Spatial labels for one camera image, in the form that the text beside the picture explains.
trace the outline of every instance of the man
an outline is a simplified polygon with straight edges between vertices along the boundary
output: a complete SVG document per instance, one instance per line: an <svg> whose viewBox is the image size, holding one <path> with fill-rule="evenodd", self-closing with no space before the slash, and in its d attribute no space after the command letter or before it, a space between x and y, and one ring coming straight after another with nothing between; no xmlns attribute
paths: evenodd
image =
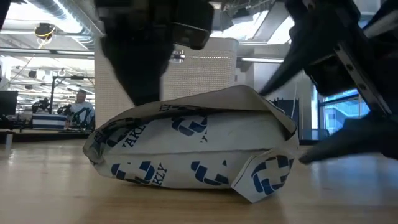
<svg viewBox="0 0 398 224"><path fill-rule="evenodd" d="M94 106L90 102L86 102L87 92L84 90L79 90L76 96L76 102L72 103L72 107L70 108L72 112L78 113L83 109L90 109L90 115L87 118L86 122L89 124L91 119L95 115ZM86 111L82 112L80 115L80 122L84 122L86 118Z"/></svg>

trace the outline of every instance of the white shirt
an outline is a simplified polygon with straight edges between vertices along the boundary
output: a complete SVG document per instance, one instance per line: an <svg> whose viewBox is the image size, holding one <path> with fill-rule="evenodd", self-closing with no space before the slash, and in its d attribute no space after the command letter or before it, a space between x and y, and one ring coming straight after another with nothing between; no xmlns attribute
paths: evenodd
<svg viewBox="0 0 398 224"><path fill-rule="evenodd" d="M93 117L94 114L95 114L94 106L93 106L91 103L89 103L89 102L72 103L71 106L72 106L72 107L71 107L70 109L71 109L71 111L74 112L74 113L79 112L79 111L80 111L81 109L83 109L83 108L89 108L91 111L90 111L89 117L87 118L87 122L88 122L88 123L91 121L92 117ZM83 122L83 121L85 120L85 117L86 117L86 111L84 111L84 112L82 112L82 113L80 114L80 122Z"/></svg>

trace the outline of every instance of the paper bag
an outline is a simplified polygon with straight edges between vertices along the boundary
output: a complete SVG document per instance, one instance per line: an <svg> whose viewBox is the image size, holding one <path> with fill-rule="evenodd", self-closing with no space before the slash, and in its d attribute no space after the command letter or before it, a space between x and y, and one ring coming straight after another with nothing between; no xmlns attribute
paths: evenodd
<svg viewBox="0 0 398 224"><path fill-rule="evenodd" d="M283 187L298 146L295 123L241 85L127 110L91 134L83 151L106 177L232 188L254 203Z"/></svg>

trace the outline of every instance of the wooden tabletop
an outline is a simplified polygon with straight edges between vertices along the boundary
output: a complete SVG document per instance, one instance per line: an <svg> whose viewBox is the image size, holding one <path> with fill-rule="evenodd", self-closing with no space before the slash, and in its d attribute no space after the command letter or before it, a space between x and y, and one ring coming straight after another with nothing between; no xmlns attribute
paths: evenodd
<svg viewBox="0 0 398 224"><path fill-rule="evenodd" d="M285 187L256 204L232 190L138 187L101 177L83 141L0 146L0 223L398 223L398 162L360 156L296 162Z"/></svg>

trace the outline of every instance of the white pegboard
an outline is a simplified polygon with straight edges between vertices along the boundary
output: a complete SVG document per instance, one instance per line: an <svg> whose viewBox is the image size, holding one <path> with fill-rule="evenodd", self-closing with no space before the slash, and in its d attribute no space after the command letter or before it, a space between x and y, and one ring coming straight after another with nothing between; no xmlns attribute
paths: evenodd
<svg viewBox="0 0 398 224"><path fill-rule="evenodd" d="M162 100L230 87L234 83L238 41L210 38L203 50L183 50L183 63L171 63L163 76Z"/></svg>
<svg viewBox="0 0 398 224"><path fill-rule="evenodd" d="M211 38L203 50L183 50L183 63L171 63L163 76L162 99L171 100L227 88L234 83L238 41ZM114 76L111 64L95 47L96 126L100 127L134 105Z"/></svg>

